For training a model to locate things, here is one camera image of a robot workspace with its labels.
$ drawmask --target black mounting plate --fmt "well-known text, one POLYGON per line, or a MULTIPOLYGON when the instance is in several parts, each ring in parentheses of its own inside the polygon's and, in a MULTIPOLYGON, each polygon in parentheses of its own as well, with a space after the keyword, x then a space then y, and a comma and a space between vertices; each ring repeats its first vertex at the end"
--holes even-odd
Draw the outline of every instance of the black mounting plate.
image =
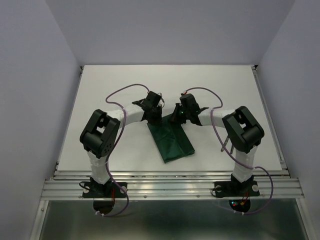
POLYGON ((235 184, 232 181, 215 181, 214 194, 217 198, 243 197, 248 192, 249 197, 258 197, 260 196, 260 192, 259 190, 253 190, 254 185, 258 187, 257 181, 251 180, 246 188, 239 190, 239 188, 235 188, 235 184))
MULTIPOLYGON (((121 187, 125 187, 128 189, 128 184, 126 182, 117 182, 121 187)), ((83 183, 85 187, 91 188, 92 183, 85 181, 83 183)), ((82 192, 82 197, 84 199, 99 199, 99 198, 111 198, 112 197, 112 189, 115 189, 114 197, 116 199, 124 199, 126 195, 120 192, 120 189, 112 182, 110 183, 110 187, 106 188, 104 192, 97 191, 89 191, 87 193, 82 192)))

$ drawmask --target white table surface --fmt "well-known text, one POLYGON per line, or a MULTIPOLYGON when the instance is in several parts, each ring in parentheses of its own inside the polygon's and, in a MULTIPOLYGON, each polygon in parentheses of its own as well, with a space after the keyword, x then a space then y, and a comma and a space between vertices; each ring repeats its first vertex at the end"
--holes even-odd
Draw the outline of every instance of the white table surface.
MULTIPOLYGON (((124 86, 140 83, 147 85, 165 99, 163 116, 171 114, 180 93, 191 87, 206 87, 223 100, 223 109, 246 106, 264 129, 265 136, 255 155, 254 165, 270 171, 281 170, 258 88, 248 65, 86 65, 83 70, 71 119, 67 129, 59 171, 89 171, 90 161, 80 134, 93 111, 116 110, 117 106, 105 102, 110 93, 124 86)), ((192 90, 200 107, 214 107, 219 101, 204 90, 192 90)), ((110 100, 126 106, 145 98, 143 87, 135 86, 119 92, 110 100)), ((225 152, 212 126, 197 126, 190 122, 182 125, 195 154, 164 163, 147 127, 147 122, 136 122, 125 127, 122 138, 113 151, 109 166, 111 171, 232 171, 234 162, 225 152)), ((224 140, 226 130, 219 128, 224 140)))

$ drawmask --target dark green towel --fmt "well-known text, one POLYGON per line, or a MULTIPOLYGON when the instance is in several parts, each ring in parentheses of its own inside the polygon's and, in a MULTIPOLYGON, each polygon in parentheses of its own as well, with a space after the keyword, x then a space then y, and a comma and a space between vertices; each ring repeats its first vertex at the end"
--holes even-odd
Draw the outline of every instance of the dark green towel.
POLYGON ((161 125, 147 124, 164 163, 195 153, 181 124, 170 122, 171 114, 162 118, 161 125))

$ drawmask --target white wall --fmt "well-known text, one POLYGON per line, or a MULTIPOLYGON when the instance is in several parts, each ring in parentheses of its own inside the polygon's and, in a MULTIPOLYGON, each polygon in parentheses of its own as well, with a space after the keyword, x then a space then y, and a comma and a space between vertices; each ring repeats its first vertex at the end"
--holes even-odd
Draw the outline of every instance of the white wall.
POLYGON ((258 64, 294 0, 46 0, 80 64, 258 64))
POLYGON ((320 1, 297 0, 258 74, 290 173, 320 229, 320 1))
POLYGON ((29 239, 79 65, 44 0, 0 3, 0 239, 29 239))

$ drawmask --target glass panel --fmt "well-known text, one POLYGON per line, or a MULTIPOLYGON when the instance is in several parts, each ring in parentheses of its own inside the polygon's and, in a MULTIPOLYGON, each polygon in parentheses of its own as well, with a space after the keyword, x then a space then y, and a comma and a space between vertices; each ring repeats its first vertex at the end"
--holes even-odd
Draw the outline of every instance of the glass panel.
MULTIPOLYGON (((266 203, 251 201, 251 211, 266 203)), ((114 211, 119 210, 124 201, 114 211)), ((275 199, 241 216, 228 201, 135 201, 117 217, 94 213, 91 201, 49 203, 41 240, 284 240, 307 239, 295 199, 275 199)))

